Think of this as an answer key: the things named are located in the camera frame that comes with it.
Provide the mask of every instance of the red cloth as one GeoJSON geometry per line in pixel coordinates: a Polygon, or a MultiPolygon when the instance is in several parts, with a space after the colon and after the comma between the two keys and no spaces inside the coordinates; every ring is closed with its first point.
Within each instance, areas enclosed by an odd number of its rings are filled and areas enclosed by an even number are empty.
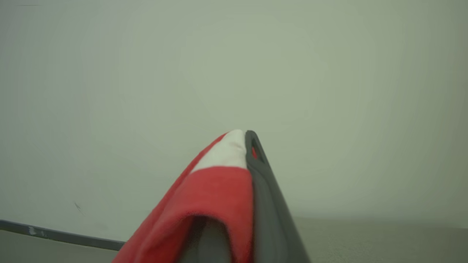
{"type": "Polygon", "coordinates": [[[176,262],[197,215],[225,224],[233,263],[250,262],[253,190],[249,171],[243,167],[215,165],[192,172],[225,135],[212,142],[188,165],[121,248],[113,263],[176,262]]]}

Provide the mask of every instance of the dark baseboard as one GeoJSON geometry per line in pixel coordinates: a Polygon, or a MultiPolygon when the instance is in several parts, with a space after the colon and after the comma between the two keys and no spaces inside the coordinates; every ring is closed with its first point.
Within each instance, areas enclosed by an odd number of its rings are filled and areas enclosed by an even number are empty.
{"type": "Polygon", "coordinates": [[[24,224],[9,222],[5,220],[0,220],[0,230],[55,240],[59,242],[110,250],[120,250],[120,248],[125,244],[125,242],[122,241],[114,241],[84,235],[70,234],[42,227],[28,226],[24,224]]]}

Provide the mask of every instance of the white fabric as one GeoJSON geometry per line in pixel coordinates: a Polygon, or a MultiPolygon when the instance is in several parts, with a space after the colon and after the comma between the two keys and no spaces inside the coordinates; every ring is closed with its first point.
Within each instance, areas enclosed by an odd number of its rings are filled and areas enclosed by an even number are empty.
{"type": "Polygon", "coordinates": [[[241,130],[230,131],[202,157],[192,170],[192,173],[213,166],[247,169],[245,161],[246,153],[245,133],[241,130]]]}

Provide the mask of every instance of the white wall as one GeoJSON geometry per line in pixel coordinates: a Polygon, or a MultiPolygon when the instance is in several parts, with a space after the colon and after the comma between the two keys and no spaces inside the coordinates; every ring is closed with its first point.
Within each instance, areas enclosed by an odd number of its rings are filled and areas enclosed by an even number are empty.
{"type": "Polygon", "coordinates": [[[126,240],[239,128],[295,215],[468,227],[467,17],[462,0],[3,1],[0,218],[126,240]]]}

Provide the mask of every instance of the gray floor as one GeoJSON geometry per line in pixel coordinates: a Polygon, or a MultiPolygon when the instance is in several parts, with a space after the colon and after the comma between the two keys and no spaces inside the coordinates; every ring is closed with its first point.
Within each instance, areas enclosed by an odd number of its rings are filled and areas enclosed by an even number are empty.
{"type": "MultiPolygon", "coordinates": [[[[314,263],[466,263],[468,229],[296,219],[314,263]]],[[[105,263],[116,251],[0,231],[0,262],[105,263]]]]}

